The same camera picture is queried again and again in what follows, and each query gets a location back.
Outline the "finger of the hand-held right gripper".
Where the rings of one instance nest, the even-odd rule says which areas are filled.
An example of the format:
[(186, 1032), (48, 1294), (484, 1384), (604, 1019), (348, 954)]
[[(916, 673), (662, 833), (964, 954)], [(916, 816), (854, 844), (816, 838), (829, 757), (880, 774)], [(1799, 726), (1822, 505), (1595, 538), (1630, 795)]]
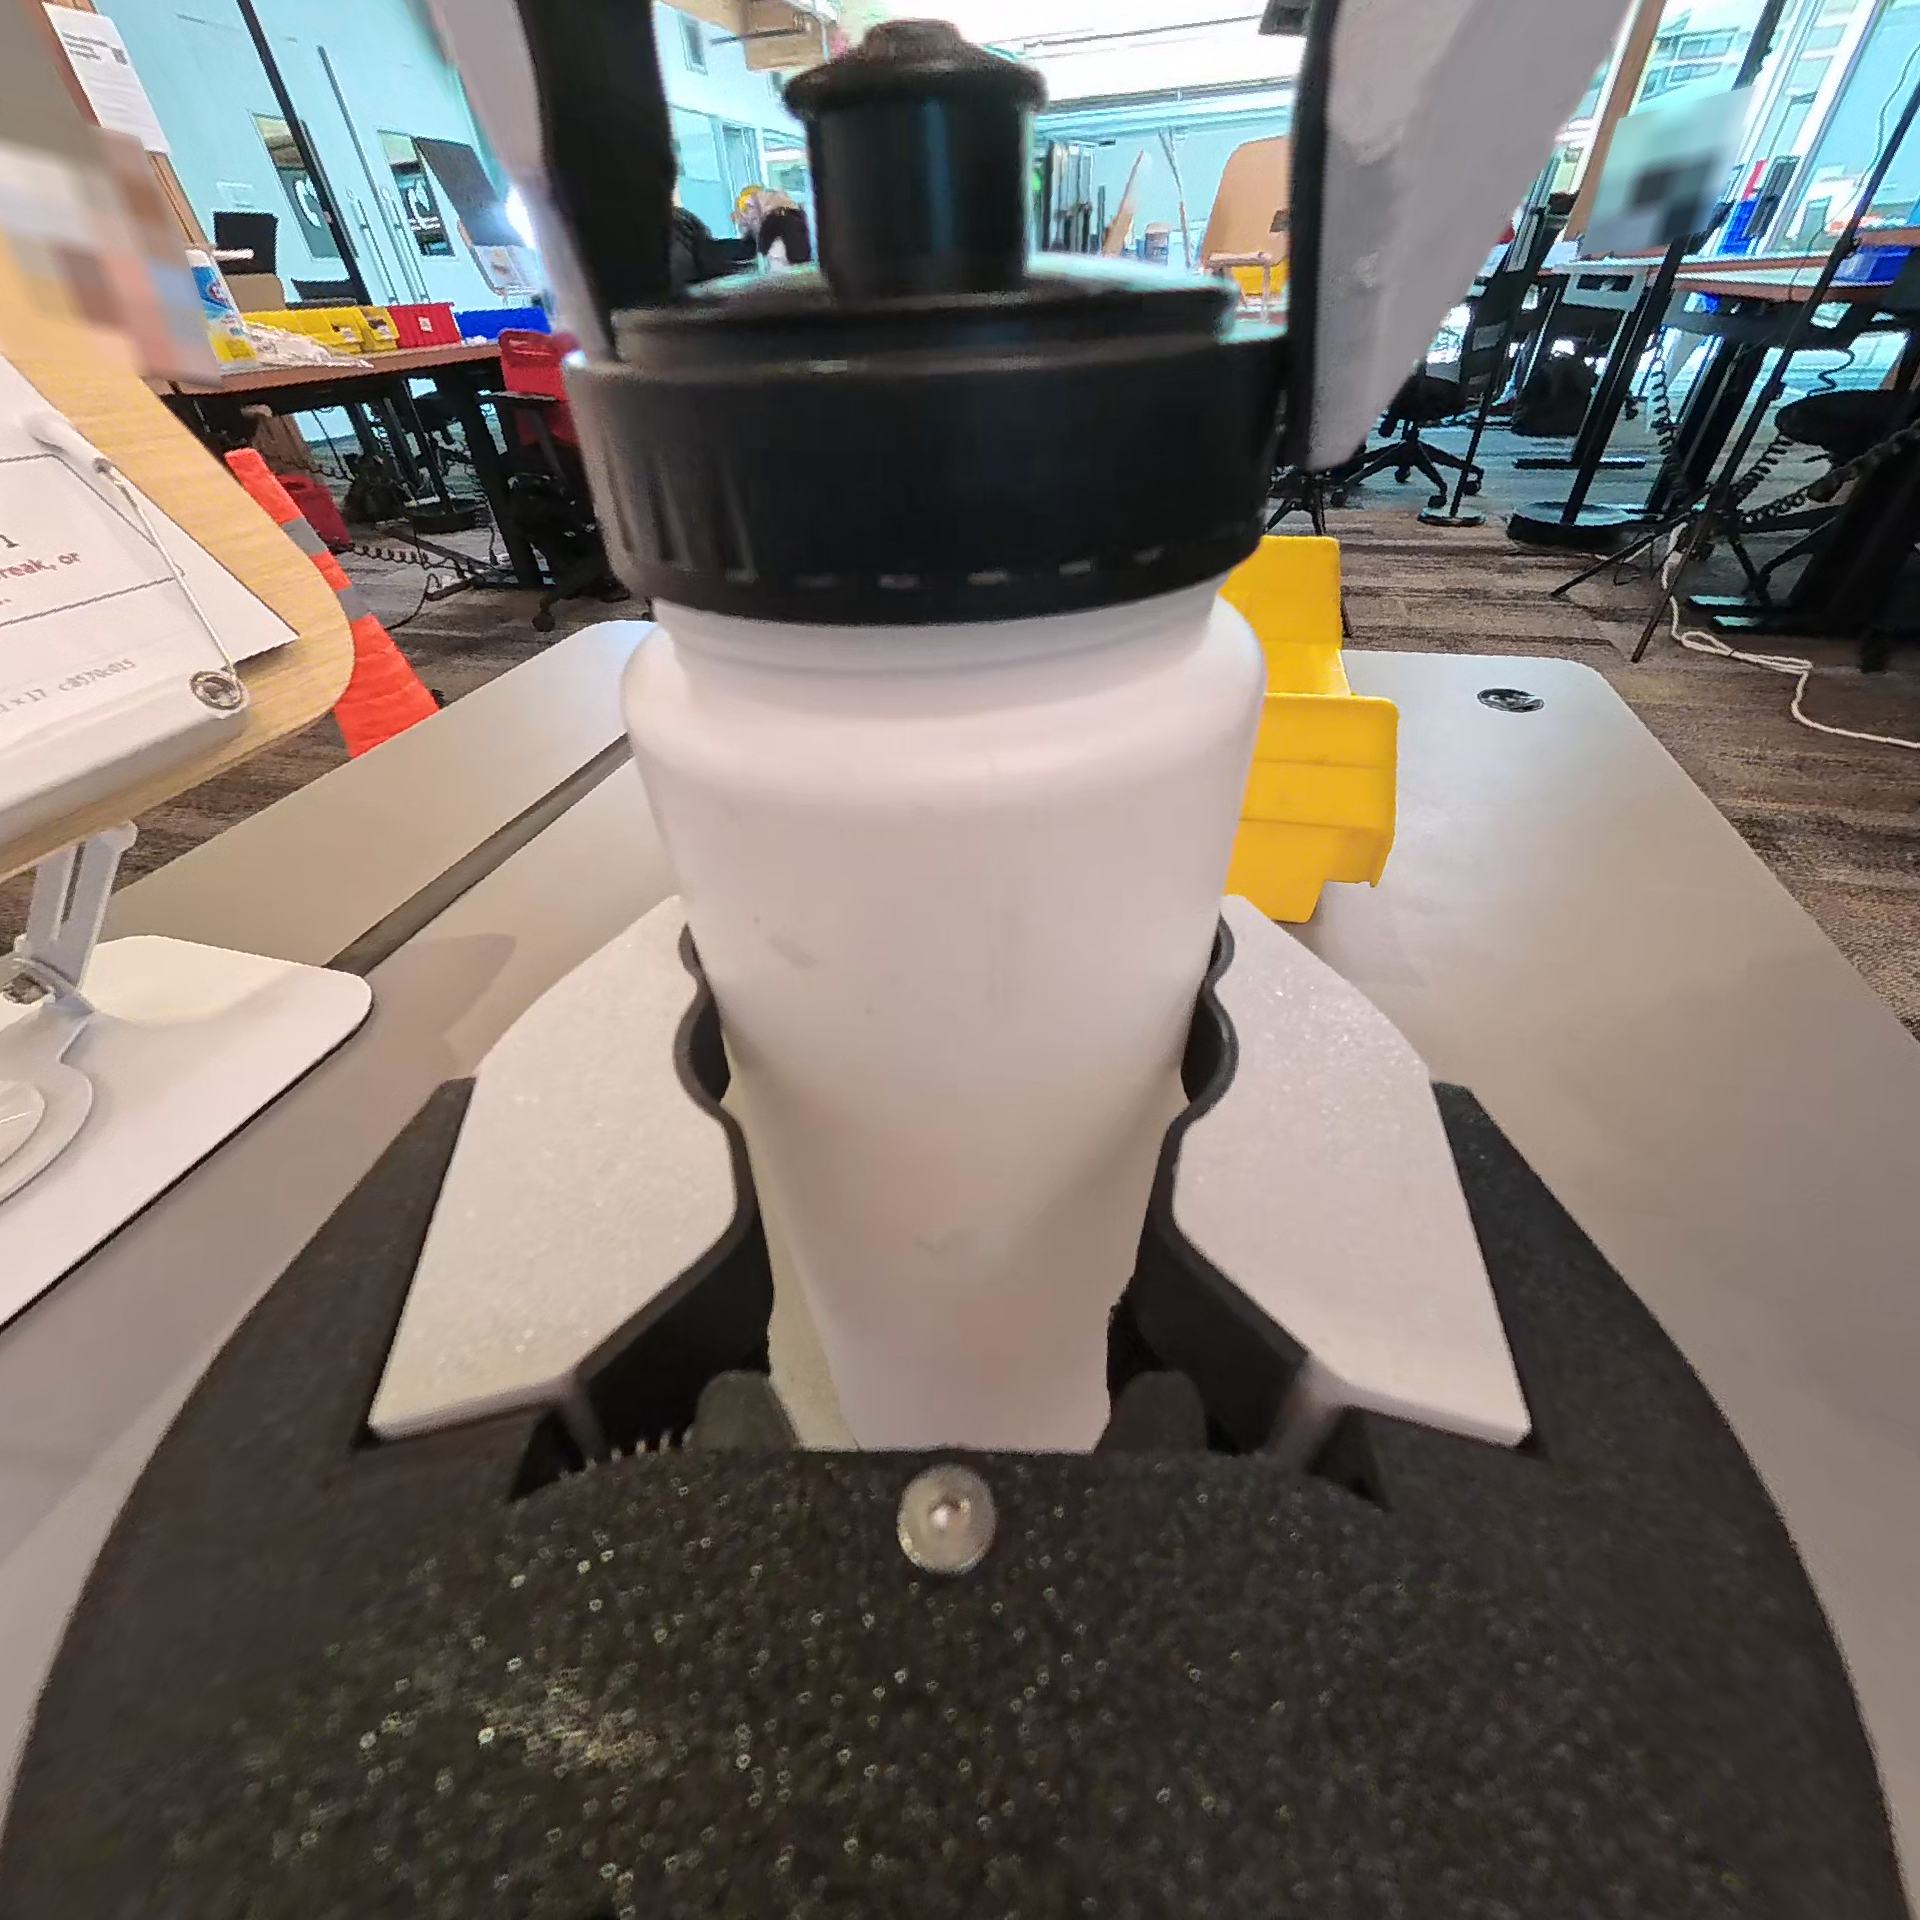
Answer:
[(1315, 2), (1287, 192), (1285, 462), (1344, 464), (1551, 155), (1624, 5)]
[(616, 318), (671, 297), (677, 155), (654, 5), (442, 2), (434, 16), (563, 326), (590, 362), (616, 360)]

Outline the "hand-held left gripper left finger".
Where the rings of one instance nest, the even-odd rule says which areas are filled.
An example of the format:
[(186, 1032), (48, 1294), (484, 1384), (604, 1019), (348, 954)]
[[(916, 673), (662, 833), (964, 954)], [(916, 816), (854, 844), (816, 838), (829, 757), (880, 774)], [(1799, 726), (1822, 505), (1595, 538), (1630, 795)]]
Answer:
[(684, 1435), (771, 1373), (774, 1277), (678, 898), (491, 1046), (368, 1410), (387, 1444), (511, 1412), (568, 1449)]

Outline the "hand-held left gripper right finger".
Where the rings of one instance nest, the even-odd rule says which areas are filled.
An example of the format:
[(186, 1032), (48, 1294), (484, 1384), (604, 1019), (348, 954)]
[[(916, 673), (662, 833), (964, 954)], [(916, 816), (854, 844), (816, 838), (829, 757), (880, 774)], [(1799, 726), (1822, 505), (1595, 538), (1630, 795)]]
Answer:
[(1420, 1052), (1244, 898), (1220, 906), (1136, 1259), (1136, 1331), (1232, 1451), (1354, 1412), (1518, 1449), (1520, 1369)]

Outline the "yellow plastic bin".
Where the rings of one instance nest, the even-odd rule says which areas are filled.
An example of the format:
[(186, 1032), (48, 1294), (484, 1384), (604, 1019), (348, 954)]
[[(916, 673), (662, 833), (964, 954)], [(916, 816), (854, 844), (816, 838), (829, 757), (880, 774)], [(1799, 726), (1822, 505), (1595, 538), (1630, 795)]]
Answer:
[(1344, 659), (1336, 541), (1267, 536), (1220, 590), (1262, 642), (1263, 704), (1227, 893), (1308, 923), (1331, 885), (1379, 888), (1398, 828), (1398, 708)]

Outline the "white plastic bottle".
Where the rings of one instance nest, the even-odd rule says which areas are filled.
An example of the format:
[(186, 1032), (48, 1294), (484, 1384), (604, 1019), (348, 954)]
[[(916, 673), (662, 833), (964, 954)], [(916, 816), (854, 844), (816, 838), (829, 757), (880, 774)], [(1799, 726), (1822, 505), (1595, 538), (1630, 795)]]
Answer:
[(926, 628), (655, 604), (621, 710), (864, 1449), (1107, 1426), (1262, 698), (1220, 579)]

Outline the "black bottle lid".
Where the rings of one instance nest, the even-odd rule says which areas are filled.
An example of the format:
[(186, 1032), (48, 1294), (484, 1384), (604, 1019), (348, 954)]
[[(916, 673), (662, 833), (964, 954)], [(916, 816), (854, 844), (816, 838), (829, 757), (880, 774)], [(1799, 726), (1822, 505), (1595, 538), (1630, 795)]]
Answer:
[(813, 264), (616, 312), (566, 370), (628, 587), (916, 628), (1119, 609), (1255, 552), (1285, 334), (1214, 277), (1030, 256), (1043, 93), (943, 21), (800, 73)]

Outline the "red office chair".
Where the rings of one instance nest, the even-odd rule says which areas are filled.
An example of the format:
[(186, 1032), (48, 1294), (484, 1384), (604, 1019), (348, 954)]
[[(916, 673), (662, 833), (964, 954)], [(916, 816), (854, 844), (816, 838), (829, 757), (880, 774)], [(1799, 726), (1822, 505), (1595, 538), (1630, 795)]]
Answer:
[(572, 451), (580, 449), (572, 419), (564, 364), (579, 348), (568, 331), (506, 326), (496, 337), (503, 394), (534, 404), (547, 434)]

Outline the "black office chair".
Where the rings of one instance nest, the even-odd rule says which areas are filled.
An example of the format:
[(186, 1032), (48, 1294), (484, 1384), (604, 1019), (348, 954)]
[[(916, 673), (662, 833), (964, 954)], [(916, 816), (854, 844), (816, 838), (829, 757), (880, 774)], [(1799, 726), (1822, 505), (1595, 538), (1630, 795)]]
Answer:
[(1454, 369), (1431, 373), (1429, 366), (1420, 366), (1398, 386), (1380, 419), (1380, 445), (1367, 449), (1335, 481), (1335, 491), (1346, 496), (1379, 474), (1392, 474), (1398, 484), (1420, 474), (1431, 484), (1422, 520), (1426, 523), (1458, 520), (1467, 496), (1482, 491), (1483, 468), (1472, 454), (1434, 445), (1426, 430), (1461, 417), (1483, 422), (1503, 388), (1511, 324), (1511, 297), (1487, 281), (1467, 306)]

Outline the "yellow storage bin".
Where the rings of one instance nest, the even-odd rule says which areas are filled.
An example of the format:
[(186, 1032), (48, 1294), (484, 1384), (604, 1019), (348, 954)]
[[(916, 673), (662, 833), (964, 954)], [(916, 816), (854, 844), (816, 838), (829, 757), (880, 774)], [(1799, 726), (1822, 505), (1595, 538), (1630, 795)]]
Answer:
[(270, 369), (364, 364), (399, 348), (383, 306), (272, 309), (246, 314), (243, 323), (256, 360)]

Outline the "long brown desk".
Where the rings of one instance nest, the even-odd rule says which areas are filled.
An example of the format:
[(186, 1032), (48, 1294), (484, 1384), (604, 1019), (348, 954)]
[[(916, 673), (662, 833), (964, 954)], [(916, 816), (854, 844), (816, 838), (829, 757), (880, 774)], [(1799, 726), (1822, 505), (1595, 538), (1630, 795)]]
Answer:
[[(1664, 256), (1598, 258), (1588, 272), (1642, 274), (1637, 305), (1620, 324), (1600, 394), (1575, 440), (1570, 493), (1544, 508), (1551, 541), (1592, 563), (1551, 587), (1563, 600), (1604, 570), (1651, 552), (1660, 536), (1700, 508), (1736, 505), (1746, 445), (1774, 404), (1787, 366), (1807, 348), (1839, 349), (1876, 321), (1915, 318), (1918, 226), (1845, 229), (1823, 256)], [(1668, 440), (1648, 499), (1637, 509), (1590, 505), (1600, 459), (1642, 366), (1660, 360), (1668, 330), (1704, 334), (1715, 354), (1693, 384)]]

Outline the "orange traffic cone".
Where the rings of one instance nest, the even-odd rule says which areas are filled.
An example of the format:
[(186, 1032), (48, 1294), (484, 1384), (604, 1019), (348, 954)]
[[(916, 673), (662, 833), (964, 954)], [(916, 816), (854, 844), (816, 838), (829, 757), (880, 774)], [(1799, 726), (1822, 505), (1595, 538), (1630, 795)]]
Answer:
[(303, 476), (277, 476), (254, 449), (234, 449), (223, 464), (254, 504), (310, 557), (336, 595), (352, 637), (352, 674), (332, 716), (352, 760), (434, 718), (438, 699), (354, 587), (343, 564), (352, 545), (328, 493)]

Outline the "printed instruction sheet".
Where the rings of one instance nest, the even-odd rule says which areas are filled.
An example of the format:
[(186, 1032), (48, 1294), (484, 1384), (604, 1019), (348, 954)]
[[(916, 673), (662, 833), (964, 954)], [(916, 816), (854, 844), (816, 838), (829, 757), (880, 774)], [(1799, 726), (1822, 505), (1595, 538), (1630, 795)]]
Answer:
[(95, 722), (295, 637), (256, 593), (3, 369), (3, 739)]

